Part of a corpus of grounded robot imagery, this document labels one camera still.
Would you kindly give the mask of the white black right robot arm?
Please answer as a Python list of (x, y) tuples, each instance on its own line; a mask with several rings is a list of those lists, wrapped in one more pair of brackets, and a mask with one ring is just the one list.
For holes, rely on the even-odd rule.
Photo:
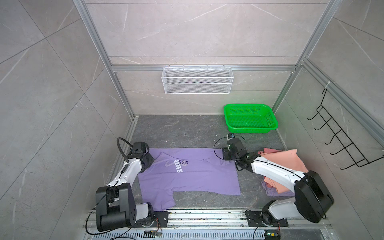
[(289, 218), (303, 217), (311, 223), (326, 219), (326, 212), (335, 200), (318, 173), (292, 170), (255, 152), (248, 152), (234, 134), (228, 134), (226, 139), (227, 147), (222, 149), (222, 160), (234, 161), (238, 171), (247, 170), (270, 178), (295, 194), (292, 198), (273, 200), (265, 205), (257, 212), (257, 226), (278, 227)]

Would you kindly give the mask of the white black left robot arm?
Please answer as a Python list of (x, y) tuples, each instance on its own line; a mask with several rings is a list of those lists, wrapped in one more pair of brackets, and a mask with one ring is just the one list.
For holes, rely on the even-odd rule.
[(144, 172), (153, 162), (154, 158), (149, 153), (129, 155), (114, 180), (97, 189), (95, 210), (99, 232), (134, 225), (150, 227), (154, 223), (153, 206), (150, 203), (136, 204), (132, 192), (138, 173)]

